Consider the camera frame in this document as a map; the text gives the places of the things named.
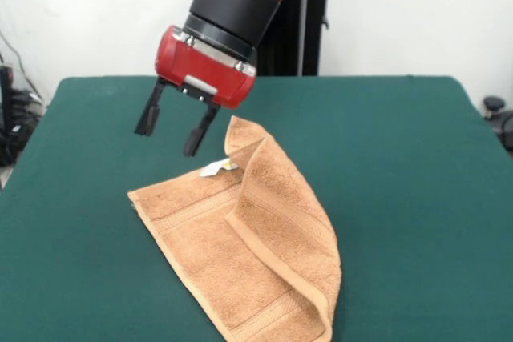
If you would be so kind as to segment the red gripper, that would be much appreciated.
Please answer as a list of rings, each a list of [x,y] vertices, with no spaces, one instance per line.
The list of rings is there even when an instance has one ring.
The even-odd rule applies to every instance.
[[[194,157],[220,106],[234,109],[248,96],[257,76],[248,62],[233,58],[206,42],[170,26],[157,50],[155,69],[159,78],[139,117],[134,133],[151,136],[160,114],[160,98],[169,83],[180,91],[210,99],[208,109],[184,145],[183,154]]]

